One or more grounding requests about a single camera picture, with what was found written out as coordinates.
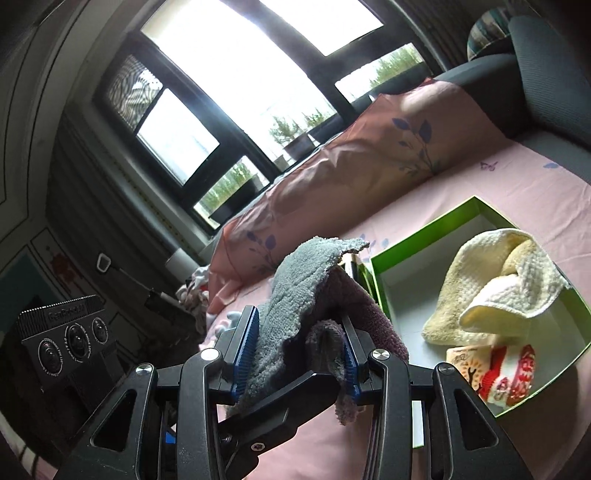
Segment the red white knitted hat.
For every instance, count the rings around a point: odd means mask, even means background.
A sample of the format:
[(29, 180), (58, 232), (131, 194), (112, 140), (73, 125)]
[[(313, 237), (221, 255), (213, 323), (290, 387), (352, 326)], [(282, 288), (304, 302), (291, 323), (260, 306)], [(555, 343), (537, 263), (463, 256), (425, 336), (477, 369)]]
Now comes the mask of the red white knitted hat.
[(489, 405), (511, 408), (529, 396), (536, 370), (536, 353), (527, 345), (450, 348), (452, 364)]

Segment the grey purple microfiber cloth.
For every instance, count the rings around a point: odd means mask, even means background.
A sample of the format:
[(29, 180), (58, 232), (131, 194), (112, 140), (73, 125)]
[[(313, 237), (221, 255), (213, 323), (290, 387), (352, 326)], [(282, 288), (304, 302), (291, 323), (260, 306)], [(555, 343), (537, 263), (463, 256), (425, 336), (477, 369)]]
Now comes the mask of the grey purple microfiber cloth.
[(335, 415), (346, 426), (360, 408), (346, 393), (345, 331), (339, 316), (367, 332), (374, 345), (403, 361), (409, 352), (392, 322), (369, 294), (339, 265), (359, 253), (363, 238), (314, 237), (287, 255), (276, 270), (270, 298), (259, 305), (259, 339), (245, 392), (228, 415), (245, 413), (308, 370), (329, 373), (341, 385)]

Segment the cream waffle towel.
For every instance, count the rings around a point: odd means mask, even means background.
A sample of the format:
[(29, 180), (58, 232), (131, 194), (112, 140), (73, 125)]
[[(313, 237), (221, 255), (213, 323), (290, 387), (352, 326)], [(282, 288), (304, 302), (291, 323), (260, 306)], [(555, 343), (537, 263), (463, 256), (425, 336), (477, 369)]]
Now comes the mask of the cream waffle towel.
[(529, 233), (504, 228), (478, 234), (448, 269), (423, 339), (433, 345), (517, 343), (570, 283)]

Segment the pile of clothes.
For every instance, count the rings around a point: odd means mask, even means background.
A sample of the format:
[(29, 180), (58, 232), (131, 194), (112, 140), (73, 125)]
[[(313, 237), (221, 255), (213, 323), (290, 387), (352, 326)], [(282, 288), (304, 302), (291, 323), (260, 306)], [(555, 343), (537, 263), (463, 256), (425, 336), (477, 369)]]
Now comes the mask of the pile of clothes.
[(209, 307), (209, 266), (197, 267), (177, 289), (175, 296), (195, 322), (195, 330), (205, 334), (213, 317), (207, 313)]

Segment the green open box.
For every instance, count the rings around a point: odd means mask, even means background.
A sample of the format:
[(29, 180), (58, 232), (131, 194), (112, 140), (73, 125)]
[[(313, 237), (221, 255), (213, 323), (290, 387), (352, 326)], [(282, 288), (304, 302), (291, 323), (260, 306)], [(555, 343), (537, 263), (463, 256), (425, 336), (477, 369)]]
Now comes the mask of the green open box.
[(498, 417), (590, 346), (590, 309), (534, 237), (471, 198), (346, 272), (391, 320), (412, 364), (448, 362)]

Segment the pink leaf print pillow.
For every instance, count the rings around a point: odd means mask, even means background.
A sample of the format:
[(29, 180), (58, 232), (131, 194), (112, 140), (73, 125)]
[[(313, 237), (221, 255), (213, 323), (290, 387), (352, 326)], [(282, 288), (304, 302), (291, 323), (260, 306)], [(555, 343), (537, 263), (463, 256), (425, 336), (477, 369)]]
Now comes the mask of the pink leaf print pillow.
[(488, 155), (504, 144), (507, 124), (447, 81), (380, 95), (222, 227), (209, 266), (209, 313), (273, 274), (302, 242), (342, 236), (437, 174)]

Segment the dark grey sofa cushion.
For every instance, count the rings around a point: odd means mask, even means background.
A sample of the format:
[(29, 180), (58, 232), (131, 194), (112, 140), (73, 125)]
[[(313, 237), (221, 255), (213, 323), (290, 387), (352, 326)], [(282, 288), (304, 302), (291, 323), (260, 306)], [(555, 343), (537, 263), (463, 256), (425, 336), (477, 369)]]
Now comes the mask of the dark grey sofa cushion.
[(510, 21), (509, 45), (436, 78), (463, 88), (510, 139), (590, 178), (590, 80), (547, 22)]

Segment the striped cushion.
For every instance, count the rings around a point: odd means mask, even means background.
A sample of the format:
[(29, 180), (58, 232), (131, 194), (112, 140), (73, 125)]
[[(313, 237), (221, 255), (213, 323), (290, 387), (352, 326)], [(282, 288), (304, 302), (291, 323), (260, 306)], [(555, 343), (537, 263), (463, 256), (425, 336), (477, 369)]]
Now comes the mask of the striped cushion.
[(475, 22), (467, 41), (467, 59), (477, 58), (489, 46), (510, 38), (511, 14), (506, 7), (494, 7)]

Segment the black window frame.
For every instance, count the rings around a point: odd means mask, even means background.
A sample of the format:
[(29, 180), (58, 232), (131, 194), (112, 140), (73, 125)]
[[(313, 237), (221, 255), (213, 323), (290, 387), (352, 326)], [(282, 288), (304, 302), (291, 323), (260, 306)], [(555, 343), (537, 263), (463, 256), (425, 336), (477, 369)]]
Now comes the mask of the black window frame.
[(379, 94), (437, 72), (389, 1), (160, 1), (94, 103), (207, 233)]

